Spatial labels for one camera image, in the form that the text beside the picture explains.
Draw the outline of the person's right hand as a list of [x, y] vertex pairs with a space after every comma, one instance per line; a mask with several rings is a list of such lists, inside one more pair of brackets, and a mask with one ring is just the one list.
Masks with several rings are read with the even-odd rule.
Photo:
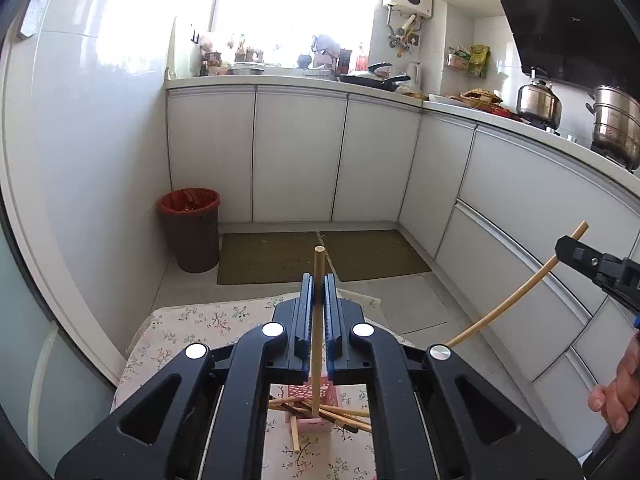
[[588, 406], [599, 413], [614, 434], [628, 425], [630, 413], [639, 401], [639, 333], [635, 333], [618, 362], [614, 380], [597, 385], [588, 396]]

